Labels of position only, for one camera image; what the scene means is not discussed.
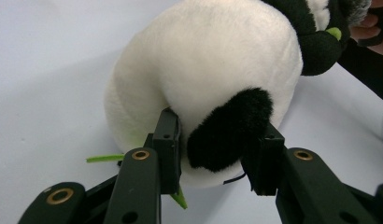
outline panda plush toy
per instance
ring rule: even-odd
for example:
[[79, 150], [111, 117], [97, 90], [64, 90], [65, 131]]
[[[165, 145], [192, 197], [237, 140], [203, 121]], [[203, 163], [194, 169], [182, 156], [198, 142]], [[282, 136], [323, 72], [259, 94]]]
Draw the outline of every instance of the panda plush toy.
[[299, 76], [328, 70], [370, 0], [186, 0], [136, 34], [108, 82], [120, 149], [143, 146], [161, 111], [181, 123], [181, 185], [221, 185], [242, 170]]

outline green plastic leaf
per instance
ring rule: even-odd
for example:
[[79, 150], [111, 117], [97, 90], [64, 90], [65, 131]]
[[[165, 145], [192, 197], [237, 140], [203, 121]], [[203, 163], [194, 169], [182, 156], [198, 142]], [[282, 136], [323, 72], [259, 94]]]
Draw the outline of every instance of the green plastic leaf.
[[182, 188], [179, 186], [179, 193], [178, 194], [171, 194], [171, 197], [177, 202], [177, 204], [180, 205], [183, 209], [188, 208], [188, 204], [186, 203], [185, 196], [183, 195]]
[[88, 163], [90, 162], [99, 162], [99, 161], [122, 161], [124, 159], [124, 154], [112, 154], [104, 156], [94, 156], [86, 159]]
[[326, 30], [329, 34], [334, 36], [337, 40], [341, 39], [341, 31], [337, 27], [332, 27]]

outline finger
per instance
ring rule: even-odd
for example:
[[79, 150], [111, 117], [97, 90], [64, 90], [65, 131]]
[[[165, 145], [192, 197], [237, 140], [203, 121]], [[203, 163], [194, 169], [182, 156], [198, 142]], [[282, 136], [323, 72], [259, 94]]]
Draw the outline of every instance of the finger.
[[383, 0], [372, 0], [370, 7], [383, 7]]
[[374, 14], [367, 14], [366, 17], [361, 21], [362, 27], [373, 27], [378, 22], [378, 16]]
[[355, 40], [368, 39], [380, 34], [380, 28], [374, 26], [369, 28], [353, 27], [350, 29], [351, 37]]

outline black plush arm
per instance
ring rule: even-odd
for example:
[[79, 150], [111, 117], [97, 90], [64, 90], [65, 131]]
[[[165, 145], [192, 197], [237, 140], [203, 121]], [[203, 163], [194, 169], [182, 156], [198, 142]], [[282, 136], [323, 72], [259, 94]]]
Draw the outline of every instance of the black plush arm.
[[338, 40], [326, 31], [299, 35], [299, 44], [304, 62], [302, 76], [326, 72], [337, 62], [343, 51]]

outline white background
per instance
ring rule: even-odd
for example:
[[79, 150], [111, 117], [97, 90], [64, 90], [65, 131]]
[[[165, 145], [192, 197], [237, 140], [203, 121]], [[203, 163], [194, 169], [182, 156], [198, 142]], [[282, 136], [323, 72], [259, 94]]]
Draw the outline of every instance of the white background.
[[[86, 189], [118, 172], [103, 92], [130, 38], [172, 0], [0, 1], [0, 224], [16, 223], [46, 187]], [[302, 77], [280, 131], [287, 147], [317, 152], [341, 181], [370, 194], [383, 183], [383, 101], [339, 65]], [[280, 223], [274, 197], [246, 178], [163, 196], [163, 223]]]

